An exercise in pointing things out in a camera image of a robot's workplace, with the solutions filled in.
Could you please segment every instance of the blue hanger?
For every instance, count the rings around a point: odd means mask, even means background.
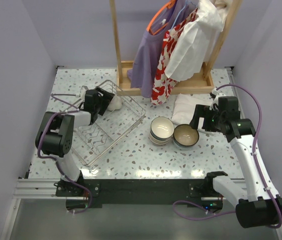
[[[178,18],[179,18],[179,16],[180,16],[180,14],[181,14],[182,11],[186,8],[186,6],[188,5],[188,3],[193,4],[194,6],[197,6],[197,5],[195,5],[195,4],[194,4],[193,2],[191,2],[191,1],[185,0],[184,7],[183,7],[183,8],[179,11],[179,13],[177,14],[177,16],[176,16],[176,18],[175,18],[175,20],[174,20],[174,23],[173,23],[171,29],[173,29],[173,28],[175,27],[176,22],[177,22],[177,20],[178,20]]]

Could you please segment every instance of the wooden post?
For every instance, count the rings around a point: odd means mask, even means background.
[[[242,0],[233,0],[232,5],[229,9],[229,12],[227,14],[225,24],[223,31],[220,33],[219,37],[217,38],[217,41],[215,42],[213,51],[211,53],[209,61],[206,63],[206,67],[203,70],[203,77],[206,80],[209,76],[209,73],[211,69],[213,68],[213,65],[215,64],[217,57],[219,55],[219,52],[222,48],[223,43],[225,42],[228,33],[230,31],[230,28],[232,26],[232,23],[234,19],[236,18],[236,15],[238,13],[238,10],[240,8],[240,5],[242,3]]]
[[[119,74],[120,83],[123,82],[123,72],[122,72],[122,63],[121,63],[121,52],[119,45],[119,35],[118,35],[118,24],[117,24],[117,11],[115,0],[109,0],[112,16],[112,25],[113,25],[113,35],[114,35],[114,44],[116,52],[116,61],[117,61],[117,71]]]

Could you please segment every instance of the white wall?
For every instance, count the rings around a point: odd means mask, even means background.
[[[57,65],[73,68],[117,65],[108,0],[22,1]],[[115,1],[122,60],[134,59],[149,21],[166,2]],[[243,1],[215,66],[235,65],[270,2]]]
[[[0,0],[0,234],[18,176],[29,167],[54,72],[21,0]]]
[[[273,0],[234,68],[237,84],[260,101],[263,124],[260,151],[266,168],[282,196],[282,1]],[[246,117],[257,124],[258,112],[241,93]]]

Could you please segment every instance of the wooden base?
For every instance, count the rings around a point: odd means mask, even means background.
[[[129,96],[140,96],[141,90],[139,88],[131,88],[131,81],[127,76],[127,71],[132,69],[133,61],[122,61],[122,72],[123,78],[120,79],[119,71],[117,73],[116,81],[117,85],[127,93]],[[201,71],[195,73],[193,77],[188,80],[179,82],[171,91],[171,94],[209,94],[211,90],[215,87],[212,81],[210,72],[204,78],[204,69],[206,64],[203,63]]]

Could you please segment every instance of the wire basket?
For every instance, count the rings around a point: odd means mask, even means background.
[[[71,150],[89,168],[93,168],[105,153],[135,129],[146,115],[146,111],[112,81],[106,80],[99,87],[121,97],[122,108],[106,110],[94,124],[74,129]]]

